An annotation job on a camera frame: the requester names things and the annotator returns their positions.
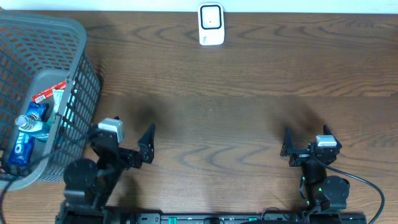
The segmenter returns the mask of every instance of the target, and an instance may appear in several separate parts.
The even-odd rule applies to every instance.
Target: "gray plastic basket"
[[[18,177],[11,190],[22,189],[35,181],[60,181],[65,166],[81,157],[85,144],[82,139],[100,95],[100,81],[85,45],[86,32],[77,21],[0,12],[1,168],[5,168],[18,134],[15,118],[25,114],[33,95],[67,81],[49,140],[35,141],[30,161],[58,151],[42,160],[28,176]],[[53,99],[43,103],[50,104],[48,117]],[[0,188],[11,178],[14,176],[0,169]]]

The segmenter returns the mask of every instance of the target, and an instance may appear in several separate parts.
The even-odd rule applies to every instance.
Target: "white device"
[[[122,143],[124,137],[123,133],[124,130],[123,130],[123,122],[121,120],[113,118],[105,118],[104,120],[98,123],[98,129],[116,133],[118,137],[118,143],[119,144]]]
[[[332,135],[319,135],[316,137],[317,144],[320,147],[335,147],[337,146],[337,142],[334,136]]]
[[[224,10],[218,3],[201,4],[198,10],[199,42],[219,45],[224,42]]]

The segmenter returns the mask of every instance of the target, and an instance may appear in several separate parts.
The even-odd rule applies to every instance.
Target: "black mount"
[[[286,128],[284,143],[280,151],[281,156],[290,156],[289,166],[302,168],[300,194],[307,199],[308,208],[304,212],[307,222],[324,215],[334,215],[340,219],[340,212],[347,208],[348,180],[335,175],[328,177],[326,169],[315,159],[317,157],[321,162],[329,165],[337,159],[336,155],[342,148],[326,125],[323,127],[323,135],[333,136],[335,145],[320,146],[317,141],[314,141],[308,144],[307,149],[295,149],[290,129]]]

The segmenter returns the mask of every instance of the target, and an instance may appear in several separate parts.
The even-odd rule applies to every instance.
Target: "wall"
[[[201,0],[0,0],[4,9],[191,12]],[[226,12],[398,13],[398,0],[219,0]]]

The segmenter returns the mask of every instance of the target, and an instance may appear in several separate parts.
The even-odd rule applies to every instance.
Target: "white label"
[[[36,103],[39,103],[45,99],[45,95],[39,96],[36,98]]]

